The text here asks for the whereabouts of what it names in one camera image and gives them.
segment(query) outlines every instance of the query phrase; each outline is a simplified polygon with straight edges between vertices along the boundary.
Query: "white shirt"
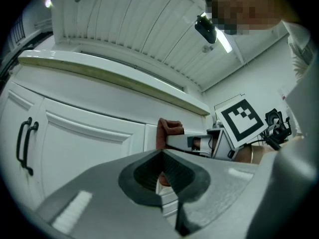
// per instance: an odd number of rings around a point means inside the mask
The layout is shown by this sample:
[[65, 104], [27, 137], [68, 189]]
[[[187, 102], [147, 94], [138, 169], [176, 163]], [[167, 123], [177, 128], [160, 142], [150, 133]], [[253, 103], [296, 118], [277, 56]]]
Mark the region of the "white shirt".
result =
[[[290, 34], [288, 44], [291, 50], [293, 71], [298, 83], [310, 65], [317, 48], [311, 39], [310, 32], [305, 27], [288, 22], [284, 22], [284, 25]], [[302, 133], [294, 114], [293, 117], [297, 133]]]

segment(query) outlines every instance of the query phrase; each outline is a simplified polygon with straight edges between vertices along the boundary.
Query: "ceiling light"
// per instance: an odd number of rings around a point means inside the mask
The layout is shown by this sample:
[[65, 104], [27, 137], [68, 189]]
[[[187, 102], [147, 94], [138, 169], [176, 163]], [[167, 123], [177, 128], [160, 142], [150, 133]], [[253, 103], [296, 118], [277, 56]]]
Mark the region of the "ceiling light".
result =
[[50, 8], [52, 6], [51, 0], [45, 0], [45, 7]]
[[231, 52], [233, 48], [230, 46], [230, 43], [228, 42], [225, 34], [220, 31], [219, 29], [215, 28], [217, 32], [217, 39], [220, 41], [220, 43], [224, 46], [224, 49], [227, 53]]

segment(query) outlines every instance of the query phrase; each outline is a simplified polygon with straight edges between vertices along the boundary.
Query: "person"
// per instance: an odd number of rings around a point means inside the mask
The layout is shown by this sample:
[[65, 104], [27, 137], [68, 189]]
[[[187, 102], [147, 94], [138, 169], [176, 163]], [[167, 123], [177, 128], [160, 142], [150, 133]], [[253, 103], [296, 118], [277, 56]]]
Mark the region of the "person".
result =
[[[287, 0], [205, 0], [206, 16], [213, 25], [226, 34], [249, 34], [255, 30], [269, 29], [283, 21], [288, 33], [289, 48], [292, 55], [292, 66], [297, 83], [310, 65], [316, 45], [310, 32]], [[298, 122], [297, 135], [293, 140], [302, 138]], [[274, 151], [268, 146], [247, 146], [235, 157], [236, 162], [259, 164], [264, 154]]]

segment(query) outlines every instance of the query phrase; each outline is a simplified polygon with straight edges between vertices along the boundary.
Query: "black handle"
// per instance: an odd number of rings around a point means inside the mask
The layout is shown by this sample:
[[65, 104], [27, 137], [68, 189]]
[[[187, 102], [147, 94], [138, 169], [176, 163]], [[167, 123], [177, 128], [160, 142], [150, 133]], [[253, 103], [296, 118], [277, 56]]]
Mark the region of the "black handle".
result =
[[16, 158], [21, 163], [22, 167], [24, 167], [23, 159], [19, 158], [22, 132], [23, 132], [24, 126], [25, 125], [31, 125], [31, 123], [32, 123], [32, 118], [31, 117], [29, 117], [27, 121], [22, 122], [22, 124], [20, 126], [20, 130], [19, 130], [19, 134], [18, 134], [18, 140], [16, 142]]
[[25, 135], [25, 141], [24, 141], [24, 149], [23, 149], [23, 162], [24, 162], [24, 168], [28, 170], [29, 175], [33, 175], [33, 169], [31, 167], [27, 166], [27, 159], [28, 159], [28, 148], [29, 148], [29, 139], [30, 139], [30, 133], [32, 130], [37, 131], [39, 128], [39, 123], [36, 121], [33, 126], [28, 128], [28, 131]]

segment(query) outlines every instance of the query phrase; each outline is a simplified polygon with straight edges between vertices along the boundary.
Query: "brown towel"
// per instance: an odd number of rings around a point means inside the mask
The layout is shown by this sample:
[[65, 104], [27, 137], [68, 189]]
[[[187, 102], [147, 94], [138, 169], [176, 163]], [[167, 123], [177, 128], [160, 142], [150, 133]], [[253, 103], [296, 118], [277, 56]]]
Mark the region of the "brown towel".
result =
[[[171, 121], [160, 118], [156, 132], [156, 149], [173, 149], [166, 145], [166, 137], [168, 135], [177, 134], [184, 134], [184, 128], [180, 121]], [[163, 186], [169, 186], [163, 172], [159, 175], [159, 183]]]

